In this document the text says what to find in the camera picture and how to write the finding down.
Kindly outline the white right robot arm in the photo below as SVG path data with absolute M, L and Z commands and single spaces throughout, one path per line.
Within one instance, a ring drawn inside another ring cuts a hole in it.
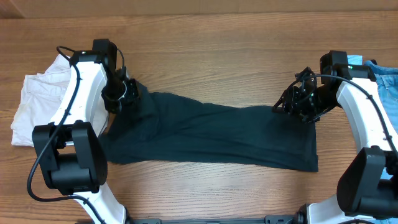
M 374 69 L 349 62 L 344 51 L 320 59 L 320 74 L 305 68 L 272 107 L 304 123 L 340 107 L 351 126 L 357 155 L 336 194 L 303 205 L 287 223 L 373 223 L 397 217 L 397 133 L 383 107 Z

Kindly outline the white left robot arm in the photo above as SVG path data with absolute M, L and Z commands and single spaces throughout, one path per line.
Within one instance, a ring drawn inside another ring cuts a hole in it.
M 136 106 L 138 84 L 126 66 L 116 67 L 123 53 L 109 39 L 95 39 L 90 50 L 72 53 L 66 57 L 71 79 L 60 107 L 48 124 L 32 132 L 37 158 L 27 192 L 39 202 L 74 200 L 93 223 L 132 223 L 106 182 L 108 163 L 92 122 L 100 99 L 113 114 Z

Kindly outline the black Nike t-shirt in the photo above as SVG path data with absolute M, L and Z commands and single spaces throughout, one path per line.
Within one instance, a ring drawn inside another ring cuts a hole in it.
M 270 106 L 234 108 L 140 86 L 137 105 L 99 137 L 108 161 L 213 162 L 316 172 L 315 125 Z

